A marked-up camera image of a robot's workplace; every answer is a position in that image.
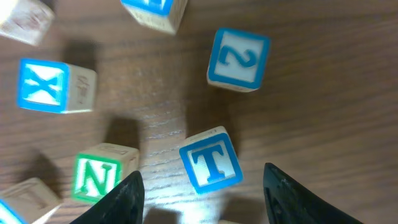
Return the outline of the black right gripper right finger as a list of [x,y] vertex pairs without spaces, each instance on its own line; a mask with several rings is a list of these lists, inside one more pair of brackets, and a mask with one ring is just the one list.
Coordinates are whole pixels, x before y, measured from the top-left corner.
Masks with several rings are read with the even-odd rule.
[[363,224],[270,162],[264,165],[263,188],[270,224]]

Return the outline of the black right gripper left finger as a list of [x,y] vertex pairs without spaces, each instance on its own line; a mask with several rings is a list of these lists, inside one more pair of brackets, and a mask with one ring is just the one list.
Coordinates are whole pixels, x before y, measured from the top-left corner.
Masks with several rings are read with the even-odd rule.
[[144,183],[135,170],[71,224],[142,224]]

